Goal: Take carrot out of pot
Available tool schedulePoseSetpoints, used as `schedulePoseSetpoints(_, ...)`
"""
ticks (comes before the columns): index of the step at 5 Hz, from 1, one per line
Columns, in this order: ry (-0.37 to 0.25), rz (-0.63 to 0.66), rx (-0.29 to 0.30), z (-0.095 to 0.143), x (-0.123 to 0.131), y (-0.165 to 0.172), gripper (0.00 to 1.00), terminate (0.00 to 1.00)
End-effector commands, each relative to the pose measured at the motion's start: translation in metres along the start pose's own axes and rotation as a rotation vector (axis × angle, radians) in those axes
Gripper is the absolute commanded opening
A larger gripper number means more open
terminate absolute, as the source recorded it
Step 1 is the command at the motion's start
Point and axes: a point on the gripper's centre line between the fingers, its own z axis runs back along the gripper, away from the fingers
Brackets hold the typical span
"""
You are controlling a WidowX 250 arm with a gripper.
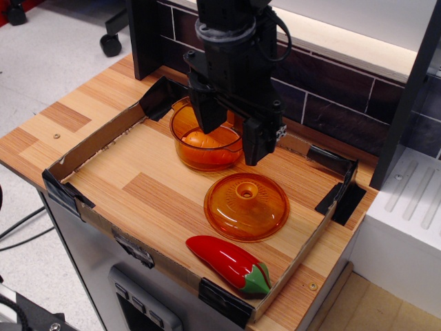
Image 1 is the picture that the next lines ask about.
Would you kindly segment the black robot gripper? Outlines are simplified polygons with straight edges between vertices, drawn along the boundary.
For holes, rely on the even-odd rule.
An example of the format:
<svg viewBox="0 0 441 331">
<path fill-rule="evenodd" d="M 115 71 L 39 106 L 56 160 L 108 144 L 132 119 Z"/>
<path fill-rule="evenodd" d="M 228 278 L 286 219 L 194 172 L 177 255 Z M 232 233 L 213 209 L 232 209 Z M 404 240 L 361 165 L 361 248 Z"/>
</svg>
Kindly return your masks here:
<svg viewBox="0 0 441 331">
<path fill-rule="evenodd" d="M 243 152 L 247 166 L 256 166 L 274 152 L 284 135 L 285 105 L 271 83 L 277 55 L 277 23 L 250 21 L 221 30 L 197 21 L 195 31 L 204 51 L 189 51 L 189 97 L 200 129 L 216 130 L 232 111 L 243 120 Z"/>
</svg>

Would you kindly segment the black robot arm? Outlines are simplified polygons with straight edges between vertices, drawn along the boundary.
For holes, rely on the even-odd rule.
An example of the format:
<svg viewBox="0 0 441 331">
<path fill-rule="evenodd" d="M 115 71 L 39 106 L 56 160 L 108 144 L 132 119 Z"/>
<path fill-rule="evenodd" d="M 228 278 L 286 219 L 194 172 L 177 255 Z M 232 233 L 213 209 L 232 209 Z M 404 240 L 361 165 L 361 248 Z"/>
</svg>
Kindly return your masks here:
<svg viewBox="0 0 441 331">
<path fill-rule="evenodd" d="M 196 36 L 204 51 L 189 51 L 189 97 L 198 124 L 208 134 L 232 111 L 243 121 L 245 163 L 255 166 L 286 134 L 285 104 L 271 82 L 277 29 L 288 27 L 268 1 L 197 1 Z"/>
</svg>

